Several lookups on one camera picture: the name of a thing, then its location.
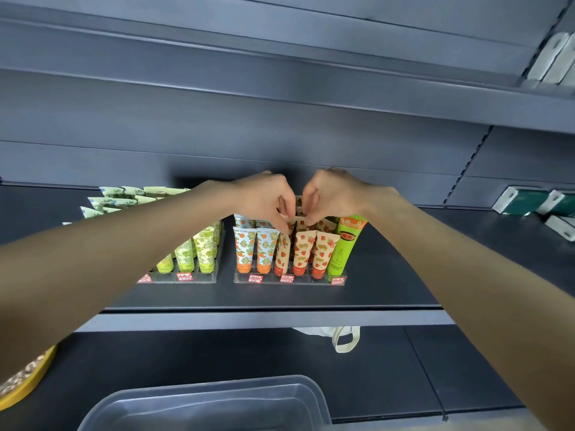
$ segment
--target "person's right hand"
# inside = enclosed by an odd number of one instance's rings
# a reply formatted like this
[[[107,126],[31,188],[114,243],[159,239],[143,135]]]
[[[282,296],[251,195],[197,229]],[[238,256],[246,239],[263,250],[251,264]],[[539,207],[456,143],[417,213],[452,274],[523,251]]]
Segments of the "person's right hand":
[[[372,188],[376,186],[343,169],[320,169],[304,188],[302,209],[306,214],[305,223],[313,225],[326,216],[363,214]]]

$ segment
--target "white strap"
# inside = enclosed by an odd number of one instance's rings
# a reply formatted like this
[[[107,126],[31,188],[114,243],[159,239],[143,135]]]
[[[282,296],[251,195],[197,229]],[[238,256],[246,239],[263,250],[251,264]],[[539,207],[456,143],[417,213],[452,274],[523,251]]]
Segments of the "white strap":
[[[359,326],[353,326],[351,327],[351,334],[353,336],[351,342],[345,343],[343,345],[338,345],[339,336],[341,335],[341,332],[343,331],[344,328],[345,328],[344,326],[338,326],[334,331],[334,335],[331,337],[331,342],[334,345],[335,352],[340,353],[349,352],[352,349],[354,349],[359,342]]]

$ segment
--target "display organizer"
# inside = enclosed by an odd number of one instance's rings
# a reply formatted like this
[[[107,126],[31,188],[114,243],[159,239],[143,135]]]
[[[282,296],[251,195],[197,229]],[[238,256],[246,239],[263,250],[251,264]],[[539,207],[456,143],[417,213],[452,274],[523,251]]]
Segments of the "display organizer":
[[[154,284],[213,284],[217,280],[218,271],[220,270],[221,253],[224,250],[224,238],[226,237],[226,231],[224,230],[224,225],[222,224],[220,243],[217,247],[217,256],[214,260],[214,270],[208,274],[201,272],[199,270],[199,262],[196,258],[194,260],[194,272],[180,272],[178,264],[174,261],[174,270],[164,274],[158,272],[158,268],[154,267],[152,271],[144,275],[138,283],[154,283]]]
[[[274,261],[272,263],[272,268],[268,274],[260,274],[257,269],[257,262],[255,260],[252,261],[252,268],[249,272],[245,274],[239,272],[237,267],[234,273],[234,283],[239,284],[300,284],[302,286],[309,285],[309,286],[343,286],[347,280],[347,274],[344,269],[341,275],[328,275],[327,271],[324,276],[317,280],[312,277],[311,274],[311,263],[308,263],[308,266],[305,269],[304,275],[297,276],[291,273],[291,261],[287,265],[287,273],[282,274],[281,277],[274,273],[273,267],[276,264],[276,258],[274,257]]]

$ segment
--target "forearm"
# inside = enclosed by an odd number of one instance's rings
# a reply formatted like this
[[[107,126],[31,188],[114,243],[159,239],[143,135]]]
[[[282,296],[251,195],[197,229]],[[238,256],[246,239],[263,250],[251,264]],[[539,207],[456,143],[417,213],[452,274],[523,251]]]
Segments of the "forearm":
[[[519,398],[550,429],[572,424],[561,405],[575,394],[575,299],[393,190],[368,190],[364,215]]]
[[[233,213],[231,183],[207,182],[0,248],[0,381],[73,332],[185,240]]]

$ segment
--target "red and white label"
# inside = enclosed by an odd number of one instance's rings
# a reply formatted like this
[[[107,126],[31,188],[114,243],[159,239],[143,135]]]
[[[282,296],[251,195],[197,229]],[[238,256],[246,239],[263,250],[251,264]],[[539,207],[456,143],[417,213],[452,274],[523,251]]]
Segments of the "red and white label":
[[[346,282],[346,278],[345,277],[333,277],[331,279],[331,285],[332,286],[343,286]]]
[[[151,283],[152,277],[149,274],[144,275],[142,278],[138,280],[138,283]]]
[[[282,277],[279,279],[280,283],[293,283],[293,279],[295,278],[295,275],[282,275]]]
[[[191,272],[177,272],[178,281],[194,281]]]
[[[250,274],[249,278],[248,278],[248,283],[262,284],[262,280],[263,280],[263,275]]]

